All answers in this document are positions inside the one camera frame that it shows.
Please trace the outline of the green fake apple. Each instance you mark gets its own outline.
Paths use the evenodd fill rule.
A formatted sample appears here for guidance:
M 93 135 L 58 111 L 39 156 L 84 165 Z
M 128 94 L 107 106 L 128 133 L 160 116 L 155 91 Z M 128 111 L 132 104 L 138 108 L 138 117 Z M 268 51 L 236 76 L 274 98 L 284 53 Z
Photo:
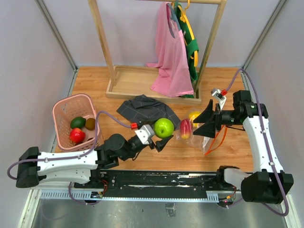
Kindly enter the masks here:
M 174 132 L 173 122 L 167 118 L 160 118 L 154 124 L 155 135 L 161 139 L 171 136 Z

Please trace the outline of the clear zip top bag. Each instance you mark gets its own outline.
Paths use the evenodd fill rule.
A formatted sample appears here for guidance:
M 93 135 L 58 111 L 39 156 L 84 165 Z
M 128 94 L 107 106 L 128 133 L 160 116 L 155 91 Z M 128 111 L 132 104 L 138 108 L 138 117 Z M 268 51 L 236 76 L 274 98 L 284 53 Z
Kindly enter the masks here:
M 194 135 L 194 130 L 198 129 L 201 124 L 200 123 L 192 123 L 192 135 L 188 139 L 182 139 L 180 136 L 180 123 L 178 125 L 178 129 L 176 131 L 176 139 L 187 144 L 188 146 L 191 146 L 193 148 L 201 149 L 204 155 L 208 155 L 212 151 L 215 151 L 218 149 L 224 142 L 226 138 L 226 134 L 228 131 L 228 128 L 226 126 L 222 126 L 219 131 L 216 131 L 215 138 L 208 138 L 204 136 L 198 136 Z

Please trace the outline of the orange fake fruit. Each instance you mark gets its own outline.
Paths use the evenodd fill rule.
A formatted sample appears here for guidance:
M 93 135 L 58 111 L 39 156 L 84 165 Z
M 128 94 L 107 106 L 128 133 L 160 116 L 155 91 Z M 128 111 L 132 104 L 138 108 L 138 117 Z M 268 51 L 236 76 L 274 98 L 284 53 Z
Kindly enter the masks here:
M 86 120 L 86 123 L 85 123 L 85 128 L 87 130 L 93 131 L 95 129 L 95 119 L 94 118 L 88 118 Z

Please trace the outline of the dark green fake lime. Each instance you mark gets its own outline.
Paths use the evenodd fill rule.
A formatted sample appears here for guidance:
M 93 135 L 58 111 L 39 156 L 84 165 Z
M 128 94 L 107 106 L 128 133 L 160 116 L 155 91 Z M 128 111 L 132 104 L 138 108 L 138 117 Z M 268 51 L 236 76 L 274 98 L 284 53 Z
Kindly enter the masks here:
M 86 119 L 79 116 L 72 119 L 72 121 L 70 122 L 70 127 L 71 129 L 75 129 L 75 128 L 82 129 L 84 128 L 85 124 L 86 124 Z

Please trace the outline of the red fake apple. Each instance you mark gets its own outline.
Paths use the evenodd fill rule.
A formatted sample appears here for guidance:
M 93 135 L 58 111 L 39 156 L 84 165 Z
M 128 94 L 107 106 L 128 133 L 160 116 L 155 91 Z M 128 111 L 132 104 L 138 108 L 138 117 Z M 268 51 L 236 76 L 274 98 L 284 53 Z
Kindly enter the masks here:
M 73 143 L 82 143 L 85 139 L 86 133 L 83 132 L 80 128 L 74 128 L 70 132 L 69 139 Z

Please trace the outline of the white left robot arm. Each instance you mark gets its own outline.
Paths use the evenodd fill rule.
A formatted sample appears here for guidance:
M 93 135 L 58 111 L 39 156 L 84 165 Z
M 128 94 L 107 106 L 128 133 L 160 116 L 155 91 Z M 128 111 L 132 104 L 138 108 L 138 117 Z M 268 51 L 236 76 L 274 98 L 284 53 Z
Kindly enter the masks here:
M 147 144 L 143 144 L 137 135 L 126 140 L 116 133 L 92 151 L 61 154 L 40 152 L 38 147 L 30 147 L 19 158 L 16 187 L 23 189 L 45 182 L 74 182 L 96 188 L 101 184 L 102 176 L 95 171 L 116 167 L 120 160 L 135 160 L 146 147 L 160 152 L 171 138 L 156 142 L 147 138 Z

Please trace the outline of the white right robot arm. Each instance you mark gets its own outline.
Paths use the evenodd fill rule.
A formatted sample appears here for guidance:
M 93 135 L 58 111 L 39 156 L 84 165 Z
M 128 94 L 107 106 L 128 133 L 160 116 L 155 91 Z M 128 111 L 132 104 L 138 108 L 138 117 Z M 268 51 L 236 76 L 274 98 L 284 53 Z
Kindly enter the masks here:
M 253 102 L 248 90 L 233 94 L 233 110 L 224 110 L 226 91 L 213 89 L 206 109 L 194 119 L 200 127 L 194 135 L 215 138 L 223 126 L 243 126 L 249 140 L 254 169 L 246 174 L 233 166 L 221 166 L 215 184 L 220 190 L 231 185 L 241 191 L 246 202 L 280 204 L 294 184 L 292 174 L 285 173 L 280 164 L 269 132 L 269 115 L 264 104 Z

